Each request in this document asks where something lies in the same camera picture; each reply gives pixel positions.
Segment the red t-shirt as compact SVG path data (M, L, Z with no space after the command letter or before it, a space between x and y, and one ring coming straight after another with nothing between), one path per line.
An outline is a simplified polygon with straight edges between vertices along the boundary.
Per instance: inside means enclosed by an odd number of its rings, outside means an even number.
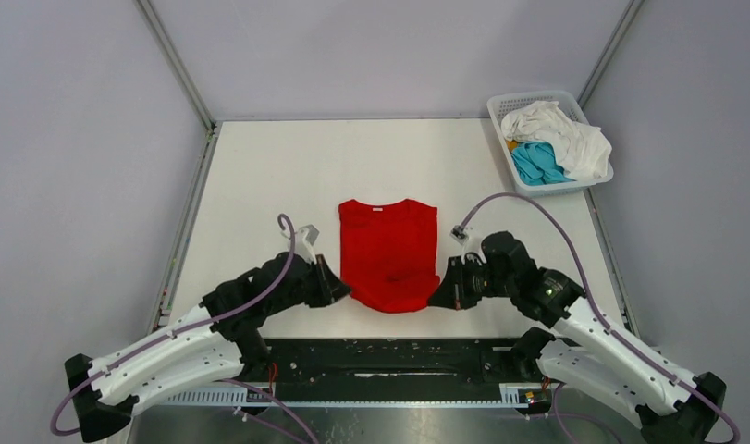
M385 314L428 307L440 283L437 213L413 199L338 205L341 279L352 299Z

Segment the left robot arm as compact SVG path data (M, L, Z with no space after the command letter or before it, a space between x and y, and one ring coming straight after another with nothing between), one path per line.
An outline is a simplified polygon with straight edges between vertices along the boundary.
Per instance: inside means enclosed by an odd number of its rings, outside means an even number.
M271 357L258 330L289 308L327 307L351 289L322 255L287 252L219 284L175 322L120 351L65 362L83 442L109 438L167 398L221 379L261 378Z

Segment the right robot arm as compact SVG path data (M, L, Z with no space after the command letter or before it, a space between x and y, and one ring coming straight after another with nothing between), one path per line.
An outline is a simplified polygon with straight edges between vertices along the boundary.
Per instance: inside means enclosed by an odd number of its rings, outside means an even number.
M467 310L484 298L507 298L537 322L512 353L521 379L570 385L637 427L648 443L703 443L719 419L726 385L695 374L596 312L582 286L539 267L508 231L484 238L456 227L462 247L430 297L433 307Z

